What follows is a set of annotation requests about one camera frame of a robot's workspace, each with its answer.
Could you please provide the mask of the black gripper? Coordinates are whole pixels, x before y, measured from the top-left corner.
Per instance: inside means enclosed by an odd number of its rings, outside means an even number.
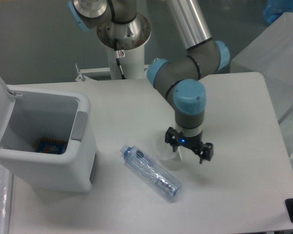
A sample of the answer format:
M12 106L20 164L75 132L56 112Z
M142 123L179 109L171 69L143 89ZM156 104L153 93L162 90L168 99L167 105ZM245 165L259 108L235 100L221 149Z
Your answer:
M165 143L169 144L176 152L179 146L192 150L200 158L200 164L203 161L211 161L213 157L213 144L202 142L202 132L196 136L185 136L183 132L177 132L169 127L165 133Z

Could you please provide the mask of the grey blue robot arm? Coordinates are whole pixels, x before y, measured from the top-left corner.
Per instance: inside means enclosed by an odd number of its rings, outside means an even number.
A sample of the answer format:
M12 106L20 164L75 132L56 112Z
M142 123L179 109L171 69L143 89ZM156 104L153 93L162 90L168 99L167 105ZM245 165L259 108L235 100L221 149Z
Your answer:
M172 13L187 55L170 62L155 59L145 67L145 44L151 36L148 19L137 12L134 0L70 0L68 8L83 31L95 28L106 48L112 79L147 78L175 111L174 127L165 133L173 152L185 147L201 161L213 156L213 145L202 141L206 91L200 80L225 67L227 46L214 40L195 0L170 0Z

